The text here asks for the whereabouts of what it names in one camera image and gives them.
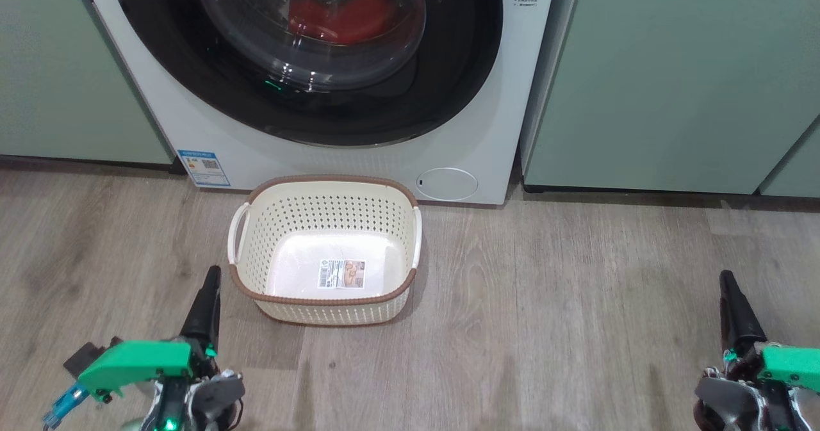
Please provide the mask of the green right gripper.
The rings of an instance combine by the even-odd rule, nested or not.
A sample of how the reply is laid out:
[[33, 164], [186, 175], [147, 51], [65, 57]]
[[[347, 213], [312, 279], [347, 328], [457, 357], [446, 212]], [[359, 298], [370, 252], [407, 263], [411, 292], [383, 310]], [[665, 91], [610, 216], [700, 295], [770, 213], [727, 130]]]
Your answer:
[[[735, 355], [745, 356], [755, 343], [766, 343], [766, 334], [734, 273], [721, 271], [719, 285], [721, 346]], [[759, 379], [819, 393], [819, 348], [767, 345], [762, 349], [761, 358]]]

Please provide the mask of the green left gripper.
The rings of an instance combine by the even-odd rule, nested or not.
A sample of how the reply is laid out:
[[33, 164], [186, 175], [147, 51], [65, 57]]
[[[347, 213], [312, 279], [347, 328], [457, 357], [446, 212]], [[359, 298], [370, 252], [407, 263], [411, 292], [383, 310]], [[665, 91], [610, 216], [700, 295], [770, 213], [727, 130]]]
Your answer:
[[[216, 356], [222, 314], [222, 269], [208, 272], [190, 306], [181, 335], [194, 340], [207, 356]], [[138, 382], [164, 378], [193, 378], [191, 346], [156, 340], [129, 340], [106, 349], [78, 376], [78, 384], [98, 402]]]

